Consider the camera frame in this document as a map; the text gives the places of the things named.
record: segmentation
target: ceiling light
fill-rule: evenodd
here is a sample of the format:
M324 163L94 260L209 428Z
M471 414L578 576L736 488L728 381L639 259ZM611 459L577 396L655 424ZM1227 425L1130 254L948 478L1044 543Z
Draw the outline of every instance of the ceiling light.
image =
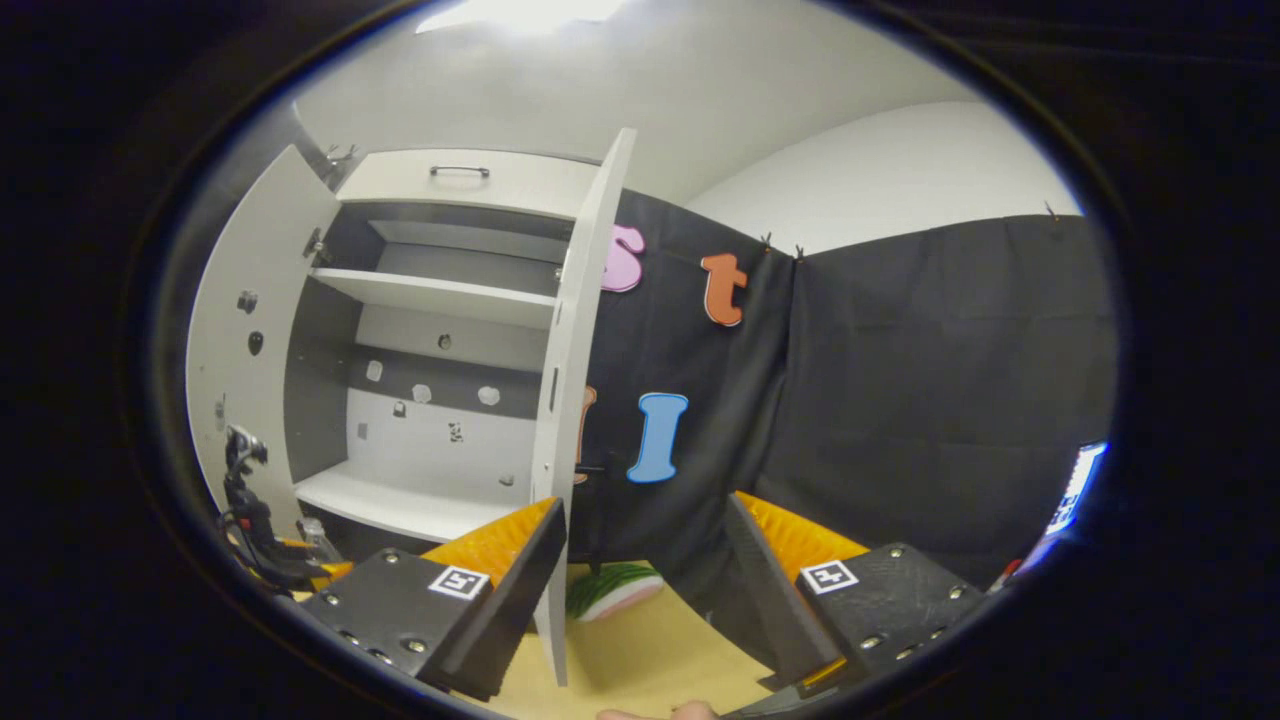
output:
M604 22L625 0L465 0L417 26L415 35L492 22L520 32L548 32L570 20Z

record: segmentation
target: wooden table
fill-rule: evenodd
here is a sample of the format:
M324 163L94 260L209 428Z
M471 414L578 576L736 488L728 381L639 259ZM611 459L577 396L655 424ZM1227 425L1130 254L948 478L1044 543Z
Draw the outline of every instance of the wooden table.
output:
M588 573L570 565L568 578ZM728 712L769 694L756 680L772 671L724 639L666 587L617 615L566 620L568 687L556 685L536 634L525 635L502 692L465 700L520 720L593 720L616 708L669 717L675 705L704 700Z

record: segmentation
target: black curtain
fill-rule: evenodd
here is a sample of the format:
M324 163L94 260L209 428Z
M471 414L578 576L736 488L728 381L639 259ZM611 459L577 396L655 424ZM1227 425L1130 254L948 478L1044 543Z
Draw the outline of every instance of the black curtain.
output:
M984 585L1106 437L1116 328L1083 218L978 220L796 264L763 498Z
M644 432L637 402L646 392L689 398L680 418L669 480L600 480L593 503L575 493L570 551L586 547L591 505L604 514L605 560L653 562L671 588L704 614L723 593L731 568L724 502L750 489L764 461L780 402L791 315L791 258L678 206L623 192L617 224L645 240L644 268L631 291L602 292L588 384L582 461L620 454L635 464ZM735 291L742 322L722 327L703 307L704 256L731 252L746 273Z

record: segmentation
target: metal handle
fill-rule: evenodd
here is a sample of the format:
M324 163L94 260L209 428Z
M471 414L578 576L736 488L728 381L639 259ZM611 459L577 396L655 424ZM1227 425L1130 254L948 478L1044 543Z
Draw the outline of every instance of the metal handle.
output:
M489 177L489 168L471 168L467 165L431 165L431 174L435 176L440 170L471 170L474 173L480 173L480 177Z

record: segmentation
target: blue letter i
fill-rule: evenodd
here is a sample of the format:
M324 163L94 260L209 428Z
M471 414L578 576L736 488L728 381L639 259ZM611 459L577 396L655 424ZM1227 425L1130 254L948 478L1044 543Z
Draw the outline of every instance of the blue letter i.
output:
M671 448L676 445L676 424L689 407L684 395L648 392L640 396L644 413L644 436L640 438L640 460L627 470L632 483L658 483L671 479L676 466L671 464Z

